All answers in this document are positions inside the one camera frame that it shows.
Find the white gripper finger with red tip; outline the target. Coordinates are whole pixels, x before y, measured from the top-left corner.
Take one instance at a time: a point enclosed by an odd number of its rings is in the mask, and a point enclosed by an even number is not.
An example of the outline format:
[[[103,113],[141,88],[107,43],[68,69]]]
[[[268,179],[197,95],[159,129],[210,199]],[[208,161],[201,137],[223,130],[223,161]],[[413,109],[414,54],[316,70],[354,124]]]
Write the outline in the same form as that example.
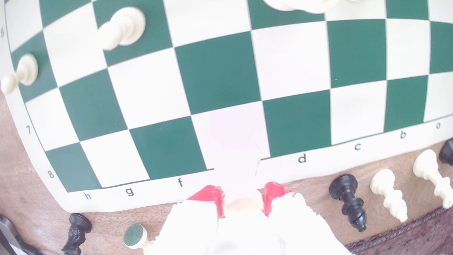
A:
[[[173,205],[145,255],[205,255],[223,216],[223,190],[207,185]]]
[[[286,255],[351,255],[325,219],[307,205],[301,193],[283,184],[264,185],[264,214],[285,243]]]

